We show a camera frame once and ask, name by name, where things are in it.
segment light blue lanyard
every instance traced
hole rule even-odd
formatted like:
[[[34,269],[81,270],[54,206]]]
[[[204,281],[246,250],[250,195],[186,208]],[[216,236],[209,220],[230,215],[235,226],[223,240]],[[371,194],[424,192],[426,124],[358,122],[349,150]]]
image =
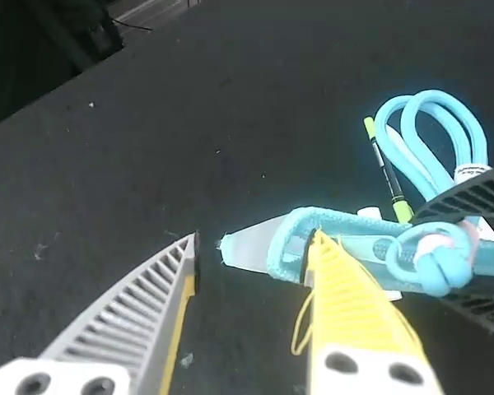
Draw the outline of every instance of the light blue lanyard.
[[[389,117],[399,109],[403,109],[400,129],[403,140],[431,179],[428,179],[398,149],[386,132]],[[437,120],[450,136],[454,147],[456,167],[470,163],[487,165],[487,139],[480,123],[467,107],[442,91],[422,91],[416,95],[398,96],[380,107],[375,116],[377,144],[389,161],[406,175],[421,195],[429,201],[452,188],[454,180],[418,136],[415,122],[419,111]],[[469,217],[468,220],[475,225],[478,223],[477,217]],[[448,235],[454,241],[454,247],[449,249],[440,246],[431,253],[422,255],[416,262],[415,272],[401,268],[397,258],[400,253],[399,245],[410,239],[421,238],[423,235],[432,233]],[[427,294],[434,296],[446,295],[452,287],[460,288],[471,280],[472,268],[468,257],[473,246],[468,235],[460,227],[445,222],[430,222],[406,231],[399,236],[398,242],[390,245],[386,254],[386,265],[399,280],[418,282]]]

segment lime green marker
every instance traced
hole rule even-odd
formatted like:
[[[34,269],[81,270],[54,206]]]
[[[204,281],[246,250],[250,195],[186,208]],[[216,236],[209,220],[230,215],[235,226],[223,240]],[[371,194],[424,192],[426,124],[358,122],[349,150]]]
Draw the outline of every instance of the lime green marker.
[[[398,183],[397,177],[395,177],[395,172],[392,164],[389,163],[388,159],[383,158],[382,154],[380,153],[380,148],[377,145],[377,141],[375,140],[375,124],[372,117],[364,118],[364,127],[368,132],[371,146],[373,146],[373,151],[375,152],[375,156],[379,161],[379,166],[382,169],[384,177],[386,178],[389,193],[392,196],[392,205],[394,207],[397,221],[401,224],[406,224],[412,219],[413,211],[403,195],[403,190]]]

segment black table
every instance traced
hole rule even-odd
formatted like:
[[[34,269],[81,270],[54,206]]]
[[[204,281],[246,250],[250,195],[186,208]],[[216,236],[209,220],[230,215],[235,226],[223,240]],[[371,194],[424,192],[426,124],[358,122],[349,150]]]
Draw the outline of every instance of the black table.
[[[223,267],[214,243],[303,205],[391,218],[361,120],[426,88],[468,104],[494,164],[494,1],[209,0],[15,114],[0,124],[0,364],[199,229],[179,346],[194,360],[171,393],[303,393],[289,343],[305,289]],[[399,305],[448,394],[494,393],[494,335],[424,296]]]

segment mounting hole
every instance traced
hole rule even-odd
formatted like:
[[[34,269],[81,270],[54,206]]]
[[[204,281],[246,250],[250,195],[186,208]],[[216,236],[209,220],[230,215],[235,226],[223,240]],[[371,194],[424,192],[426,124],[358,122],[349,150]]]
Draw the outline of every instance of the mounting hole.
[[[114,393],[114,380],[107,377],[98,377],[90,380],[82,387],[81,395],[111,395]]]
[[[421,385],[422,377],[421,375],[412,367],[405,364],[393,364],[389,367],[389,375],[392,379],[398,380],[400,382],[411,384],[411,385]]]
[[[16,388],[16,395],[40,395],[49,387],[51,378],[47,373],[35,373],[23,379]]]
[[[326,357],[328,369],[337,370],[344,374],[355,374],[359,371],[357,363],[350,356],[342,352],[332,352]]]

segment white speck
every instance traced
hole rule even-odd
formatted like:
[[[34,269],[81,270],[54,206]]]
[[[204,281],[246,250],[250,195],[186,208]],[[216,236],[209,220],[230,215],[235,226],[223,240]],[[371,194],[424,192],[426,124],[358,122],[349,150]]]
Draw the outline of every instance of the white speck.
[[[44,244],[41,244],[41,243],[38,243],[36,246],[35,246],[35,251],[33,251],[33,256],[35,257],[35,260],[37,261],[42,261],[43,258],[41,257],[41,254],[44,252],[45,249],[47,249],[48,246],[47,245],[44,245]]]
[[[172,236],[172,237],[176,237],[176,238],[180,238],[180,236],[177,234],[177,233],[174,233],[174,232],[170,232],[168,229],[165,229],[164,230],[165,232],[165,235],[169,235],[169,236]]]
[[[293,393],[296,395],[305,395],[305,385],[293,384]]]
[[[188,369],[193,362],[194,362],[194,354],[192,352],[189,352],[188,354],[185,354],[183,358],[181,358],[179,364],[183,368]]]

